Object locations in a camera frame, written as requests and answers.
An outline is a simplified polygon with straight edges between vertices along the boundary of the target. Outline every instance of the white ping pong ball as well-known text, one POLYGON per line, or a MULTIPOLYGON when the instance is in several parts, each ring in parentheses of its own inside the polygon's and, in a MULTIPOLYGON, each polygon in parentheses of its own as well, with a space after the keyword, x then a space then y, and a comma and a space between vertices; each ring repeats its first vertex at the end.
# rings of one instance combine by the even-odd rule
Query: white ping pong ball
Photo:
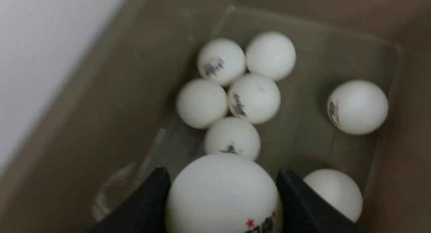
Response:
POLYGON ((245 55, 237 43, 218 38, 200 50, 197 67, 203 78, 227 86, 245 73, 245 55))
POLYGON ((288 76, 296 63, 292 41, 279 32, 265 32, 256 36, 247 46, 245 55, 250 72, 274 81, 288 76))
POLYGON ((338 86, 329 96, 327 111, 340 130, 362 135, 379 128, 388 115, 388 99, 376 84, 353 80, 338 86))
POLYGON ((260 151, 260 137, 248 121, 227 117, 210 127, 203 147, 207 154, 232 153, 254 161, 260 151))
POLYGON ((280 233, 282 214, 277 187, 265 170, 237 155, 211 154, 175 178, 166 201, 166 229, 167 233, 280 233))
POLYGON ((267 77, 247 74, 229 89, 229 107, 235 117, 262 124, 275 116, 281 95, 277 84, 267 77))
POLYGON ((308 174, 304 182, 328 204, 357 222, 362 212, 362 195, 357 184, 346 174, 321 169, 308 174))
POLYGON ((214 81, 195 79, 184 85, 177 96, 177 112, 190 127, 206 129, 228 112, 225 90, 214 81))

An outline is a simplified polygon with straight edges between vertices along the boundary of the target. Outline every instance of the brown cardboard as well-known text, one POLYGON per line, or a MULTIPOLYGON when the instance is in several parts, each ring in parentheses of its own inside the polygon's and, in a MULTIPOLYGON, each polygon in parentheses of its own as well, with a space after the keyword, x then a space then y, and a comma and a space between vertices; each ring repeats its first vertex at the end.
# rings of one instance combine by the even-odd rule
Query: brown cardboard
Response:
POLYGON ((300 176, 343 171, 364 193, 364 228, 429 232, 430 2, 129 0, 0 181, 0 231, 83 232, 94 223, 94 196, 118 169, 139 165, 111 207, 154 167, 177 175, 203 155, 204 132, 173 110, 179 87, 197 76, 199 47, 213 37, 245 47, 277 30, 298 60, 278 83, 279 113, 257 127, 257 162, 271 176, 285 167, 300 176), (325 113, 331 90, 353 78, 390 98, 387 122, 370 135, 346 135, 325 113))

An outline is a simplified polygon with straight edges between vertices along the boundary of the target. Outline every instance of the red star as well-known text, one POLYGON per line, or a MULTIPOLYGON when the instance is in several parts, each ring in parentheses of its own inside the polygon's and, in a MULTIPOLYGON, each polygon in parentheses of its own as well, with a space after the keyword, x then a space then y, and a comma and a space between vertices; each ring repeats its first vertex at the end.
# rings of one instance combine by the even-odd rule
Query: red star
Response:
POLYGON ((253 227, 254 227, 254 219, 248 219, 248 221, 247 221, 246 225, 247 225, 249 228, 253 228, 253 227))

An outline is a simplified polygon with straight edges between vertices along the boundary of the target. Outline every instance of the table tennis ball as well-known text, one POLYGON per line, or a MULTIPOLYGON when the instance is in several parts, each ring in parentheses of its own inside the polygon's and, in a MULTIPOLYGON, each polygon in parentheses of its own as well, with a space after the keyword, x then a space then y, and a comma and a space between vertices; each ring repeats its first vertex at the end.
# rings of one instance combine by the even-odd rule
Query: table tennis ball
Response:
POLYGON ((178 94, 177 112, 189 126, 205 129, 226 116, 226 92, 214 81, 192 80, 178 94))
POLYGON ((356 222, 362 212, 362 195, 356 183, 346 174, 321 169, 308 174, 304 178, 319 196, 336 210, 356 222))
POLYGON ((203 147, 207 154, 232 153, 254 161, 260 151, 260 137, 248 121, 227 117, 210 127, 203 147))
POLYGON ((262 124, 280 107, 280 91, 275 82, 257 74, 239 78, 229 89, 229 107, 235 117, 262 124))
POLYGON ((256 36, 245 51, 250 72, 264 75, 274 81, 288 76, 296 63, 295 47, 286 35, 265 32, 256 36))
POLYGON ((175 178, 166 201, 166 229, 280 233, 282 213, 277 187, 259 165, 233 154, 211 154, 175 178))
POLYGON ((245 55, 237 43, 218 38, 200 50, 197 67, 203 78, 227 86, 245 73, 245 55))
POLYGON ((388 100, 377 85, 363 80, 338 86, 328 99, 328 115, 340 130, 362 135, 380 127, 388 115, 388 100))

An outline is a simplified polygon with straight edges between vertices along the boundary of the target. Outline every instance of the printed logo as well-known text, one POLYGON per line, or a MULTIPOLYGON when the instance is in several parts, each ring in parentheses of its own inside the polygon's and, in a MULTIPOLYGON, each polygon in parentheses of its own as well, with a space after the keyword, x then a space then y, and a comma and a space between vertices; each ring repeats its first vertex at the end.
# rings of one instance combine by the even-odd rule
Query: printed logo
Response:
POLYGON ((235 148, 235 142, 231 141, 231 143, 226 147, 225 150, 220 150, 223 153, 231 153, 231 154, 236 154, 236 155, 241 155, 244 150, 243 149, 239 149, 238 151, 235 148))
POLYGON ((273 211, 271 216, 267 217, 262 224, 257 226, 254 225, 254 219, 248 218, 245 224, 249 228, 249 230, 246 231, 245 233, 273 233, 274 218, 275 218, 275 211, 273 211))
POLYGON ((203 69, 205 69, 205 75, 217 75, 217 73, 224 68, 224 64, 225 62, 220 57, 213 58, 203 66, 203 69))
POLYGON ((244 112, 244 104, 241 103, 240 96, 234 93, 235 104, 233 104, 235 116, 244 116, 247 117, 247 114, 244 112))
POLYGON ((328 115, 329 119, 336 127, 340 126, 340 119, 338 118, 338 101, 335 104, 333 101, 329 102, 328 115))

